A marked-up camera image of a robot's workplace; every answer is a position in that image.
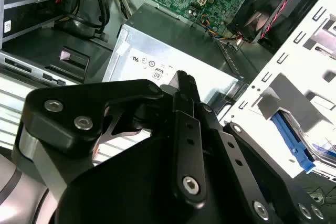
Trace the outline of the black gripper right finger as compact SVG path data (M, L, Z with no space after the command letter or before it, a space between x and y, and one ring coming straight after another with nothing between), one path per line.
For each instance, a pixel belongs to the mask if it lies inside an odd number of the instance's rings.
M225 223L328 223L321 207L236 123L197 105L211 182Z

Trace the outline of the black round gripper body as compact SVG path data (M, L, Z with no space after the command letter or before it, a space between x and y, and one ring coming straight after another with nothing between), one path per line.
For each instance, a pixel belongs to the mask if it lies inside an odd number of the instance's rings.
M145 140L75 179L56 211L57 223L253 223L215 131L202 134L207 197L194 209L172 186L172 143Z

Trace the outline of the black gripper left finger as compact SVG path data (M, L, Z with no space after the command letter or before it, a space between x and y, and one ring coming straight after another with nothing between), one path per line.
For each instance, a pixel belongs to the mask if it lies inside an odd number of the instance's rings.
M142 79L37 89L28 95L23 127L55 153L56 170L70 176L62 197L75 179L95 168L83 160L100 141L148 129L152 133L142 141L163 137L172 143L174 196L188 206L205 204L196 81L178 71L169 86L175 89L172 94Z

